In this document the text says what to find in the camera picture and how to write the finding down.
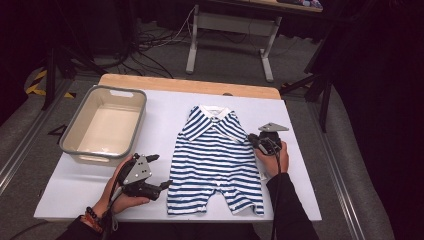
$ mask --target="black sleeve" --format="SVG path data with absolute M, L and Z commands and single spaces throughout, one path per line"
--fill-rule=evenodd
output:
M 90 226 L 80 221 L 80 217 L 76 218 L 68 229 L 62 233 L 56 240 L 98 240 L 101 234 L 94 231 Z
M 309 221 L 288 173 L 281 173 L 267 183 L 274 208 L 274 221 L 278 239 L 319 239 Z

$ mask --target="wrist strap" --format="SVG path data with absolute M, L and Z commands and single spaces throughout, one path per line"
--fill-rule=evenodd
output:
M 102 220 L 97 217 L 97 214 L 93 211 L 91 207 L 87 207 L 85 211 L 85 215 L 81 218 L 83 220 L 87 220 L 96 232 L 98 233 L 103 232 L 103 228 L 101 227 Z

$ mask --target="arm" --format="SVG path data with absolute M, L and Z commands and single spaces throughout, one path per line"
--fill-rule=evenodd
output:
M 267 173 L 272 177 L 268 181 L 267 187 L 273 208 L 277 206 L 274 208 L 277 238 L 319 239 L 287 173 L 289 168 L 287 144 L 281 142 L 281 145 L 282 149 L 279 159 L 281 173 L 278 172 L 278 164 L 275 156 L 265 156 L 260 150 L 255 149 L 256 156 L 262 161 Z
M 129 156 L 124 161 L 122 161 L 118 167 L 116 167 L 113 176 L 109 179 L 106 184 L 103 194 L 100 197 L 99 201 L 93 206 L 93 211 L 96 215 L 101 218 L 103 213 L 107 211 L 107 206 L 109 204 L 109 195 L 112 191 L 113 183 L 118 176 L 119 170 L 124 166 L 125 162 L 129 161 L 132 156 Z M 150 200 L 145 197 L 128 197 L 125 194 L 121 194 L 115 201 L 112 206 L 112 211 L 114 214 L 118 214 L 129 207 L 139 206 L 142 204 L 148 203 Z M 68 229 L 59 237 L 58 240 L 67 240 L 67 239 L 100 239 L 102 234 L 93 229 L 93 225 L 87 221 L 84 217 L 76 218 L 69 226 Z

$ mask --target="striped baby romper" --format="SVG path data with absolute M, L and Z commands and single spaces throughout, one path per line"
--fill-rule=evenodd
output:
M 172 158 L 168 214 L 206 212 L 217 191 L 232 214 L 251 207 L 264 214 L 261 183 L 246 132 L 228 108 L 194 107 L 178 134 Z

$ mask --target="beige plastic bin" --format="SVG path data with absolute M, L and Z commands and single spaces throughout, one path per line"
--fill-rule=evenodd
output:
M 133 154 L 146 112 L 143 91 L 92 87 L 60 141 L 77 162 L 117 166 Z

